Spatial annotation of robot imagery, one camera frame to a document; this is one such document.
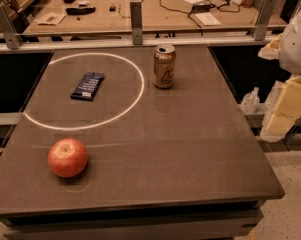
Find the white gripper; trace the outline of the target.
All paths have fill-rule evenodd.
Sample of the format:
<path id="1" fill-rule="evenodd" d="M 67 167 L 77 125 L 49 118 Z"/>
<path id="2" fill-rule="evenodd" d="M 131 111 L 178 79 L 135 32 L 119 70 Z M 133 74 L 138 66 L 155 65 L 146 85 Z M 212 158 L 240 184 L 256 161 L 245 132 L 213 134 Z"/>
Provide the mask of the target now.
<path id="1" fill-rule="evenodd" d="M 301 10 L 282 35 L 260 49 L 258 56 L 266 60 L 279 58 L 280 67 L 293 74 L 285 82 L 276 81 L 265 101 L 260 137 L 277 142 L 301 118 Z"/>

